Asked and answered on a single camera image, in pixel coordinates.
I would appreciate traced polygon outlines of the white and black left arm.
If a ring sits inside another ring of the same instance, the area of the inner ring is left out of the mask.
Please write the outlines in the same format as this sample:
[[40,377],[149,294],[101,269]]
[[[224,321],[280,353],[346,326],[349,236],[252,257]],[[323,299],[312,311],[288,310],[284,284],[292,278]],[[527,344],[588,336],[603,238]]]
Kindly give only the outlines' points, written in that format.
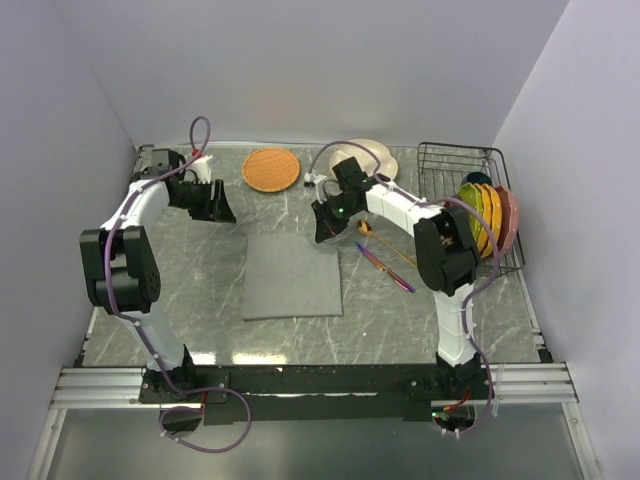
[[233,223],[224,183],[212,176],[211,158],[155,149],[136,172],[116,212],[79,239],[90,302],[116,317],[144,351],[143,390],[153,400],[223,403],[227,376],[198,376],[188,348],[171,329],[157,302],[161,276],[148,233],[163,210],[175,207],[198,221]]

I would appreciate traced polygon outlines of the grey cloth napkin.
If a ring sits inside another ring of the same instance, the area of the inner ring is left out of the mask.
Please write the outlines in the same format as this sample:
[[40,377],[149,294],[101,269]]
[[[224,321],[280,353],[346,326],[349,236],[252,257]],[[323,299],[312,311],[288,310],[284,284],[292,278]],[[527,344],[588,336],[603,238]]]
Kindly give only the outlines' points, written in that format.
[[245,321],[343,314],[339,253],[295,233],[248,237]]

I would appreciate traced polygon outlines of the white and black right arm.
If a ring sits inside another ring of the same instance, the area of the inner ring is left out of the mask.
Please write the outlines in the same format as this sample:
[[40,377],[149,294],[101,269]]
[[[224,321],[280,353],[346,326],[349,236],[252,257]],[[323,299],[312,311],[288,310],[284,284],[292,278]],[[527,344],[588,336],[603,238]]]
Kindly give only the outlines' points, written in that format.
[[354,157],[335,165],[333,172],[340,192],[312,203],[315,241],[337,237],[361,212],[375,214],[409,234],[418,273],[436,303],[438,388],[452,399],[467,391],[485,392],[491,380],[472,325],[480,253],[468,221],[470,207],[460,200],[449,208],[436,206],[384,176],[367,174]]

